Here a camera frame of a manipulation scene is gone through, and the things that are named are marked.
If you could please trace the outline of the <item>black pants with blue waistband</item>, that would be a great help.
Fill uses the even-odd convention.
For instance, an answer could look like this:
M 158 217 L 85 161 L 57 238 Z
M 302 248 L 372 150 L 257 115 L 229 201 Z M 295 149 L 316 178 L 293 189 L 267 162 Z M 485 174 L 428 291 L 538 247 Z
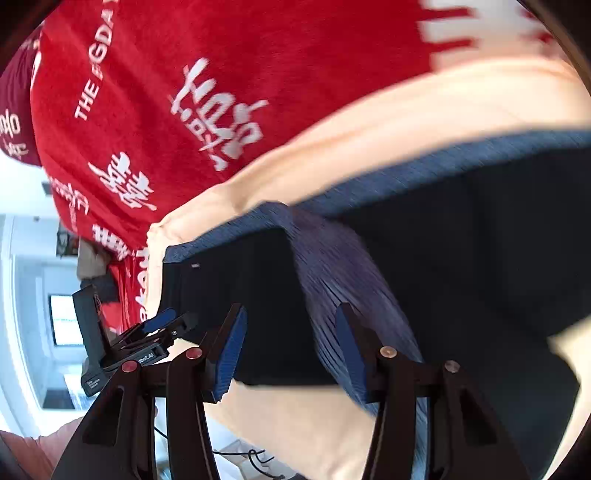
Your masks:
M 348 303 L 408 358 L 466 368 L 539 479 L 580 389 L 548 340 L 590 313 L 590 134 L 455 145 L 167 250 L 159 306 L 197 315 L 188 340 L 235 303 L 239 382 L 353 394 L 335 336 Z

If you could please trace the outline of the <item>cream seat cushion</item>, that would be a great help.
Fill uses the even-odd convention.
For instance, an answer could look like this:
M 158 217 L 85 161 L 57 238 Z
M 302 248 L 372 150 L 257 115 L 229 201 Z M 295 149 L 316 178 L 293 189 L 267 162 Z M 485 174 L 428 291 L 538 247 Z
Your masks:
M 575 71 L 558 60 L 497 59 L 430 74 L 379 91 L 319 122 L 208 188 L 153 224 L 146 303 L 160 310 L 167 250 L 248 214 L 266 202 L 294 206 L 350 179 L 455 145 L 542 131 L 586 130 L 590 97 Z M 550 350 L 580 383 L 573 413 L 543 477 L 556 471 L 588 412 L 585 373 L 570 350 L 587 336 L 590 313 L 551 336 Z M 355 478 L 365 462 L 377 409 L 337 384 L 249 386 L 235 379 L 214 415 L 250 441 L 270 445 L 308 477 Z

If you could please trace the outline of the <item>red blanket with white characters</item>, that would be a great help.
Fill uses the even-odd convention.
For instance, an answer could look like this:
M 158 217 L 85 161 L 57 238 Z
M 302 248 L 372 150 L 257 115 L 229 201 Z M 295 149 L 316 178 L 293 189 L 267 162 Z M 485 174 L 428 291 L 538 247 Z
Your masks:
M 149 227 L 329 114 L 460 63 L 560 53 L 517 1 L 63 1 L 1 76 L 1 151 L 112 255 L 145 321 Z

